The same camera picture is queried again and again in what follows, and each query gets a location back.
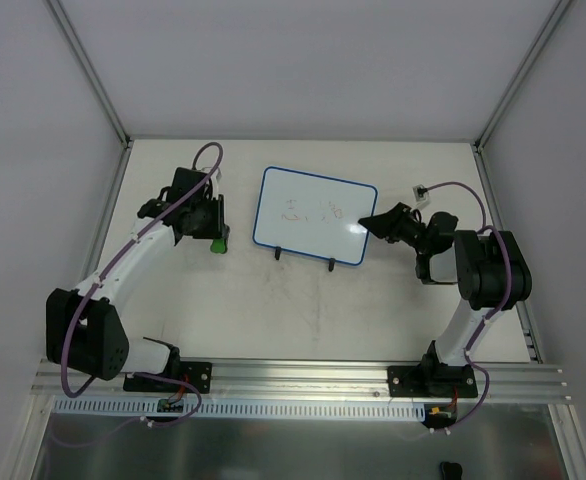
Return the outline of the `blue framed whiteboard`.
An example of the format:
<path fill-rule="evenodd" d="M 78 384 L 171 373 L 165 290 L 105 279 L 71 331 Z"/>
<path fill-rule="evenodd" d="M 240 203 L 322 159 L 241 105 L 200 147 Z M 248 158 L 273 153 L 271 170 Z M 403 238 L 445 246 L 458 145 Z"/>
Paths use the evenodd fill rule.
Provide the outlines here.
<path fill-rule="evenodd" d="M 252 239 L 261 247 L 358 266 L 368 242 L 359 220 L 374 214 L 377 199 L 370 184 L 269 166 Z"/>

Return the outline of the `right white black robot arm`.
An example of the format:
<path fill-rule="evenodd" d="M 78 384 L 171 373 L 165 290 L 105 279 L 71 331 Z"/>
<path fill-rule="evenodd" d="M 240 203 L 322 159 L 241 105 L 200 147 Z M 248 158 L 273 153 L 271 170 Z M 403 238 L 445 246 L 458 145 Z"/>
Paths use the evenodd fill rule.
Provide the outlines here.
<path fill-rule="evenodd" d="M 375 237 L 416 253 L 415 272 L 427 286 L 453 285 L 460 301 L 444 332 L 415 366 L 387 369 L 393 398 L 475 398 L 472 356 L 490 324 L 532 290 L 530 269 L 510 231 L 458 228 L 458 218 L 434 213 L 428 222 L 403 203 L 358 220 Z"/>

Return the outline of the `green black whiteboard eraser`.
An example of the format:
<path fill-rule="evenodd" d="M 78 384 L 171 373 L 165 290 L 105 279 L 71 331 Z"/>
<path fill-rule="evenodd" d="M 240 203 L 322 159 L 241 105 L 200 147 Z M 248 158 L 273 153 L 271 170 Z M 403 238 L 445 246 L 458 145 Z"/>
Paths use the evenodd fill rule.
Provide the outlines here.
<path fill-rule="evenodd" d="M 226 254 L 228 252 L 228 240 L 226 238 L 214 239 L 210 245 L 210 251 L 214 254 Z"/>

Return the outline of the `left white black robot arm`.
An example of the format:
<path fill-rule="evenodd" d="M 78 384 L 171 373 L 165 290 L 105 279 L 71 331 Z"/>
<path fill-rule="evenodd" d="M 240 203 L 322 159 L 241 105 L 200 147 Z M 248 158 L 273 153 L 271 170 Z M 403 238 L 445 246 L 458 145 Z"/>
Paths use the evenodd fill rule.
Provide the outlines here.
<path fill-rule="evenodd" d="M 216 192 L 215 168 L 179 167 L 172 183 L 138 210 L 128 239 L 113 257 L 72 289 L 55 289 L 46 300 L 46 356 L 61 368 L 65 394 L 75 398 L 68 374 L 89 381 L 120 374 L 170 390 L 186 381 L 178 347 L 127 336 L 121 312 L 150 267 L 183 239 L 209 240 L 216 254 L 228 250 L 230 228 L 224 197 Z"/>

